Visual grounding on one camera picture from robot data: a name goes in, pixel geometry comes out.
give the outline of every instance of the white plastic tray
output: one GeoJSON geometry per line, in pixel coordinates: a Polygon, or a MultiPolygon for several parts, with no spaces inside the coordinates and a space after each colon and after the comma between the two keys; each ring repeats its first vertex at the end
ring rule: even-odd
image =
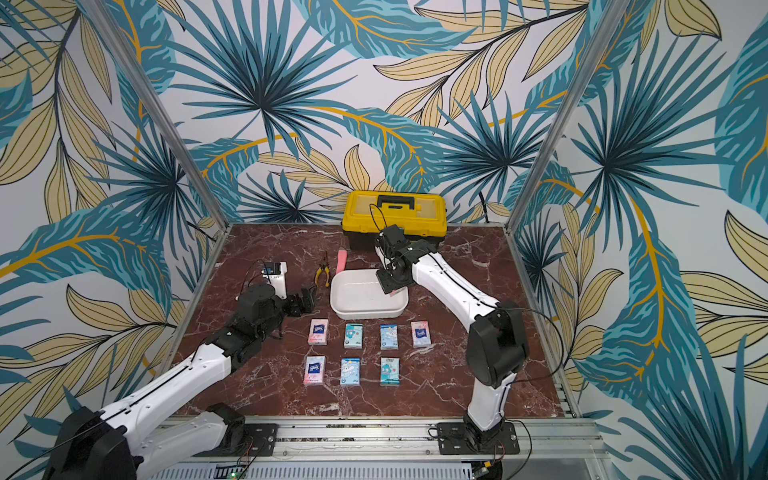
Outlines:
{"type": "Polygon", "coordinates": [[[394,318],[408,305],[408,289],[382,291],[376,269],[344,270],[331,281],[331,308],[342,320],[394,318]]]}

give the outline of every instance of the toolbox handle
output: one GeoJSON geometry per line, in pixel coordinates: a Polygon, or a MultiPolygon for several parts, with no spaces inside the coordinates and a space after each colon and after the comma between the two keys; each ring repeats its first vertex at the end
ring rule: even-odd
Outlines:
{"type": "Polygon", "coordinates": [[[376,206],[381,208],[383,204],[407,204],[413,210],[416,208],[416,199],[414,197],[400,197],[399,195],[379,195],[379,202],[376,206]]]}

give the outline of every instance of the yellow pliers handle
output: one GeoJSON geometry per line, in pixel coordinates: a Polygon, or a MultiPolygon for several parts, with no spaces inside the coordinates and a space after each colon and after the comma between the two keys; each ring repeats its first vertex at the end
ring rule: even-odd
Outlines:
{"type": "Polygon", "coordinates": [[[328,267],[326,267],[325,270],[323,270],[323,268],[318,268],[317,269],[317,271],[315,272],[315,285],[317,285],[317,280],[319,280],[320,274],[323,271],[325,271],[325,273],[326,273],[326,287],[331,286],[331,282],[330,282],[330,280],[331,280],[331,276],[330,276],[331,275],[331,271],[330,271],[330,269],[328,267]]]}

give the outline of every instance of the pink sponge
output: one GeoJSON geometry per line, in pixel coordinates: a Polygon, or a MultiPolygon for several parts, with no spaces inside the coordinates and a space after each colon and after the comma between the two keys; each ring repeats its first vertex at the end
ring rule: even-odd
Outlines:
{"type": "Polygon", "coordinates": [[[336,273],[334,275],[338,275],[339,273],[343,272],[346,269],[346,250],[339,249],[339,261],[336,262],[336,273]]]}

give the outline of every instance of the metal vent panel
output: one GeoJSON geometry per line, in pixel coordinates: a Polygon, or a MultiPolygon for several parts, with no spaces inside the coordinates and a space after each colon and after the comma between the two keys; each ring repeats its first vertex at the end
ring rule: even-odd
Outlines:
{"type": "MultiPolygon", "coordinates": [[[[231,478],[233,463],[179,463],[151,480],[231,478]]],[[[458,462],[271,462],[251,465],[240,478],[281,480],[470,480],[472,468],[458,462]]]]}

